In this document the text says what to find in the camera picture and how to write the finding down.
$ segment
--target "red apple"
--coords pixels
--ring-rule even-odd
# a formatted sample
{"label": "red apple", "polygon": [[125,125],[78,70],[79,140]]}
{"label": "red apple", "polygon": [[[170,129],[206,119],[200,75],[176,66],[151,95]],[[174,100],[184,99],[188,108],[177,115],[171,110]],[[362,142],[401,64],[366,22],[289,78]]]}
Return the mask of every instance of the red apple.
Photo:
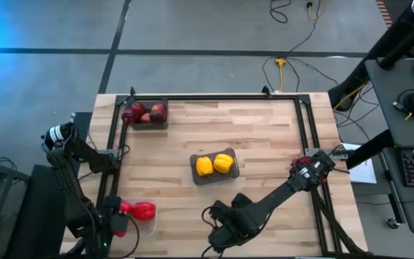
{"label": "red apple", "polygon": [[149,114],[149,119],[152,123],[164,123],[167,120],[167,113],[164,113],[161,110],[156,110]]}
{"label": "red apple", "polygon": [[167,107],[165,106],[165,104],[155,104],[151,108],[151,112],[155,112],[158,110],[163,111],[164,113],[167,113]]}
{"label": "red apple", "polygon": [[132,111],[134,111],[134,113],[140,118],[146,111],[145,111],[145,107],[143,104],[140,103],[133,103],[130,106],[130,109],[132,109]]}
{"label": "red apple", "polygon": [[145,114],[143,114],[143,115],[140,117],[140,121],[141,121],[142,123],[151,123],[151,120],[150,120],[150,114],[149,114],[149,113],[145,113]]}
{"label": "red apple", "polygon": [[137,122],[139,119],[139,116],[137,116],[137,114],[135,114],[135,112],[132,109],[128,108],[122,112],[121,118],[125,124],[129,125],[129,124],[134,124],[135,122]]}

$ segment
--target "white paper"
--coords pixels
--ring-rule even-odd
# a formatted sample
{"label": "white paper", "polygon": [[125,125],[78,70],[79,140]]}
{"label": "white paper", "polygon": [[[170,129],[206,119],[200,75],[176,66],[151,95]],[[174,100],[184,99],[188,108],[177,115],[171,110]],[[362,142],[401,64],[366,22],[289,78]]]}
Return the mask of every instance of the white paper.
{"label": "white paper", "polygon": [[[347,150],[356,150],[360,145],[342,143]],[[353,183],[376,183],[377,178],[374,176],[372,159],[360,163],[355,168],[349,170],[351,182]]]}

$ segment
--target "wooden table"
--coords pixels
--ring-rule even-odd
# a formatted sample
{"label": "wooden table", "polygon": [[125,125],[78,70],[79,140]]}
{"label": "wooden table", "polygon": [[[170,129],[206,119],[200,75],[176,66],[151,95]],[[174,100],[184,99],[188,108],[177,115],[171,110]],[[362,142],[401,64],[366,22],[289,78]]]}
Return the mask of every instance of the wooden table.
{"label": "wooden table", "polygon": [[[90,134],[98,149],[106,149],[115,97],[102,94],[96,99]],[[321,147],[337,146],[339,136],[328,95],[317,93],[310,97]],[[287,180],[292,158],[303,154],[292,101],[170,101],[169,106],[167,130],[135,132],[129,128],[126,134],[126,144],[132,150],[123,158],[118,195],[150,199],[157,205],[156,230],[140,240],[134,256],[200,256],[208,247],[211,231],[201,220],[204,208],[217,199],[230,204],[238,192],[259,201]],[[117,128],[116,145],[121,127]],[[189,157],[227,147],[236,151],[240,177],[215,186],[196,186]],[[346,168],[342,162],[337,167]],[[80,169],[80,175],[88,172],[88,166]],[[99,182],[99,174],[81,181],[84,193],[93,201]],[[349,175],[333,171],[328,182],[338,221],[355,243],[366,250]],[[333,250],[328,223],[325,221],[324,225]],[[127,254],[134,239],[129,234],[115,237],[110,255]],[[74,243],[74,237],[66,230],[62,250]],[[227,249],[224,256],[320,254],[311,196],[300,192],[275,210],[261,235],[241,247]]]}

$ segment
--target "yellow bell pepper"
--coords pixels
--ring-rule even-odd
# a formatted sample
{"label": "yellow bell pepper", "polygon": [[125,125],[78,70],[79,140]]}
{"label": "yellow bell pepper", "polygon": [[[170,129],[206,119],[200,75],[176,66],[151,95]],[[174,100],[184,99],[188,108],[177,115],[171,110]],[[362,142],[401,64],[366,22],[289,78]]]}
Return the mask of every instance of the yellow bell pepper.
{"label": "yellow bell pepper", "polygon": [[206,176],[213,173],[212,161],[210,158],[202,157],[198,158],[195,162],[195,169],[199,176]]}
{"label": "yellow bell pepper", "polygon": [[230,155],[218,154],[213,161],[213,167],[220,173],[228,173],[233,163],[234,159]]}

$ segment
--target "gray floor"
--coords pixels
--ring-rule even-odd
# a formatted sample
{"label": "gray floor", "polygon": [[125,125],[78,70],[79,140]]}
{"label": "gray floor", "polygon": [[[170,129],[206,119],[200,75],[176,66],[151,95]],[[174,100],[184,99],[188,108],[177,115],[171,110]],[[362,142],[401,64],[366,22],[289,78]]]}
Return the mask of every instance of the gray floor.
{"label": "gray floor", "polygon": [[[124,0],[0,1],[0,47],[110,48]],[[284,9],[289,23],[269,16],[265,0],[133,0],[121,49],[289,50],[311,30],[304,0]],[[331,0],[312,38],[299,51],[365,53],[386,30],[374,0]],[[21,171],[46,164],[40,135],[68,120],[71,112],[93,108],[108,55],[0,54],[0,156]],[[258,92],[266,84],[266,57],[118,55],[106,93]],[[359,62],[356,58],[301,58],[337,81]],[[334,82],[296,60],[299,91],[327,91]],[[278,88],[278,70],[266,66]],[[286,66],[284,91],[296,88]],[[375,101],[373,91],[366,99]],[[371,109],[362,102],[351,117]],[[360,125],[369,137],[385,129],[380,109]],[[367,139],[355,125],[339,130],[346,142]],[[357,196],[380,203],[385,196]],[[388,206],[359,204],[367,243],[373,253],[414,257],[414,234],[406,225],[391,230]]]}

